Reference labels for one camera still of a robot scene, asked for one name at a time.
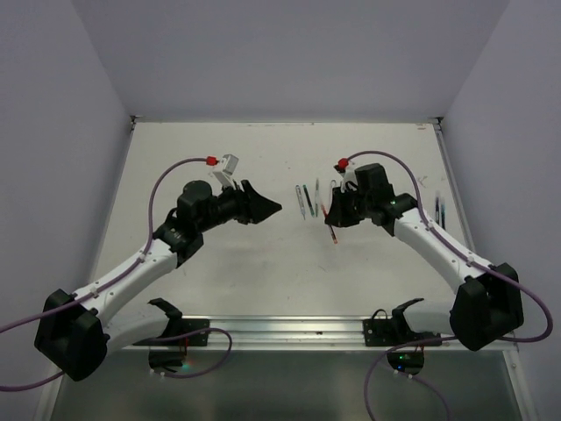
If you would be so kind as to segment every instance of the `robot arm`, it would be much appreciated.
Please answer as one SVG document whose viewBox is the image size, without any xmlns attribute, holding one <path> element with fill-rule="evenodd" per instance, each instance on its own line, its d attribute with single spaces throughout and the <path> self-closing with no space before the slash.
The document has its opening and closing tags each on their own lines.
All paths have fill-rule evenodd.
<svg viewBox="0 0 561 421">
<path fill-rule="evenodd" d="M 416 298 L 392 311 L 392 318 L 373 321 L 373 329 L 380 336 L 403 343 L 415 333 L 434 332 L 455 335 L 473 351 L 513 331 L 523 323 L 520 291 L 487 272 L 461 261 L 451 249 L 429 230 L 421 218 L 417 201 L 409 194 L 396 196 L 380 164 L 355 168 L 342 160 L 336 170 L 343 176 L 340 188 L 333 189 L 328 225 L 347 227 L 365 218 L 383 227 L 416 250 L 448 283 L 455 294 L 449 303 L 434 303 Z M 470 262 L 517 281 L 516 272 L 508 265 L 494 267 L 471 252 L 425 213 L 430 228 L 436 230 Z"/>
<path fill-rule="evenodd" d="M 44 310 L 80 303 L 41 319 L 35 346 L 79 381 L 93 373 L 109 353 L 124 346 L 184 333 L 181 312 L 162 299 L 123 307 L 152 282 L 191 258 L 202 247 L 204 232 L 231 219 L 244 225 L 258 224 L 281 210 L 278 203 L 258 194 L 247 180 L 241 182 L 240 188 L 231 179 L 237 162 L 233 155 L 215 162 L 213 174 L 223 186 L 218 196 L 213 196 L 206 182 L 186 184 L 177 207 L 153 233 L 147 251 L 143 247 L 73 294 L 61 289 L 53 292 Z"/>
</svg>

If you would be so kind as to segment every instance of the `white tabletop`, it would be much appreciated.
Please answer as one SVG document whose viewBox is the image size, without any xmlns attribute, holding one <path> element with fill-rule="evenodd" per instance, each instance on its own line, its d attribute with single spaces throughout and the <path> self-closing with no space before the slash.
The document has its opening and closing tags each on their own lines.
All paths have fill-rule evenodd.
<svg viewBox="0 0 561 421">
<path fill-rule="evenodd" d="M 336 229 L 333 245 L 321 218 L 302 219 L 296 184 L 314 195 L 316 177 L 328 200 L 333 165 L 366 149 L 394 153 L 421 182 L 423 201 L 434 209 L 437 191 L 446 200 L 446 228 L 465 243 L 437 138 L 431 125 L 140 123 L 131 143 L 96 277 L 139 250 L 147 235 L 147 200 L 157 177 L 187 157 L 233 153 L 236 180 L 248 179 L 283 210 L 259 225 L 229 222 L 204 234 L 203 248 L 182 267 L 145 289 L 135 301 L 163 297 L 185 314 L 368 315 L 411 298 L 447 299 L 451 291 L 423 259 L 383 229 L 363 221 Z M 383 157 L 396 194 L 413 193 L 407 174 Z M 185 183 L 219 183 L 203 164 L 176 169 L 161 185 L 154 225 L 175 206 Z"/>
</svg>

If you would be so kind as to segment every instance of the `gray floor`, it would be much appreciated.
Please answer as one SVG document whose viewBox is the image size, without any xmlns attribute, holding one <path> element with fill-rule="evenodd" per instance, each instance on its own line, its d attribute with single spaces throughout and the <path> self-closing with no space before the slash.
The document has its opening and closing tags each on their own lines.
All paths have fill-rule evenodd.
<svg viewBox="0 0 561 421">
<path fill-rule="evenodd" d="M 217 356 L 191 353 L 191 370 Z M 86 381 L 65 379 L 52 420 L 367 420 L 362 384 L 373 356 L 236 352 L 213 374 L 161 382 L 148 375 L 146 352 L 122 351 Z M 501 353 L 430 353 L 420 375 L 446 396 L 455 421 L 521 419 Z M 422 385 L 384 368 L 371 384 L 379 420 L 445 419 Z"/>
</svg>

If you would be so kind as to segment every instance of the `white wall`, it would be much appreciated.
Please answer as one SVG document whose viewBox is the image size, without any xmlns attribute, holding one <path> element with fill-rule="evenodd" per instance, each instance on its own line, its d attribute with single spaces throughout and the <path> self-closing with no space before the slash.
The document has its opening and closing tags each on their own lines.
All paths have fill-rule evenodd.
<svg viewBox="0 0 561 421">
<path fill-rule="evenodd" d="M 38 312 L 89 275 L 128 116 L 66 0 L 0 5 L 0 325 Z M 45 377 L 36 324 L 0 337 L 0 384 Z M 40 390 L 0 394 L 2 420 L 28 420 Z"/>
<path fill-rule="evenodd" d="M 152 119 L 426 121 L 508 0 L 74 0 L 127 108 Z"/>
<path fill-rule="evenodd" d="M 444 120 L 479 251 L 508 261 L 561 318 L 561 3 L 512 0 Z M 544 327 L 525 304 L 523 334 Z M 542 419 L 558 419 L 561 334 L 521 345 Z"/>
</svg>

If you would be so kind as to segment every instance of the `black clamp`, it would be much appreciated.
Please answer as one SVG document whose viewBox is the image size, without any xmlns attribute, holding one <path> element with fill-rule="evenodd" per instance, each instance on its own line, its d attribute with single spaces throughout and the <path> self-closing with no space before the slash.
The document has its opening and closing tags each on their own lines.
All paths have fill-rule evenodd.
<svg viewBox="0 0 561 421">
<path fill-rule="evenodd" d="M 201 329 L 206 329 L 210 327 L 210 320 L 207 318 L 183 318 L 183 313 L 179 311 L 175 306 L 168 303 L 163 298 L 154 298 L 148 302 L 151 305 L 158 307 L 164 313 L 166 313 L 169 322 L 167 323 L 166 330 L 160 335 L 160 338 L 172 338 L 173 336 L 180 336 L 185 333 L 191 333 Z M 186 343 L 189 346 L 206 346 L 209 342 L 209 333 L 202 332 L 198 335 L 192 336 L 186 340 L 180 340 L 177 345 L 179 347 L 184 347 Z M 141 340 L 134 344 L 135 346 L 162 346 L 162 345 L 173 345 L 174 342 L 162 342 L 154 341 L 151 339 Z"/>
<path fill-rule="evenodd" d="M 177 208 L 170 210 L 166 222 L 153 234 L 177 254 L 177 267 L 202 247 L 202 234 L 211 228 L 232 219 L 243 225 L 258 224 L 282 209 L 255 191 L 247 180 L 242 180 L 241 186 L 223 188 L 218 196 L 213 196 L 210 184 L 201 180 L 183 187 Z"/>
<path fill-rule="evenodd" d="M 440 335 L 431 332 L 416 333 L 409 329 L 404 311 L 411 305 L 422 301 L 423 298 L 416 298 L 399 305 L 392 310 L 392 317 L 375 318 L 376 313 L 371 318 L 362 321 L 363 334 L 365 335 L 366 346 L 397 346 L 420 339 L 438 339 Z M 435 342 L 430 346 L 440 346 L 442 342 Z"/>
<path fill-rule="evenodd" d="M 386 170 L 380 164 L 369 164 L 357 168 L 353 189 L 332 191 L 330 212 L 325 224 L 347 227 L 368 218 L 373 224 L 384 228 L 394 236 L 395 220 L 403 213 L 417 207 L 417 201 L 407 193 L 396 196 L 394 186 L 387 180 Z"/>
</svg>

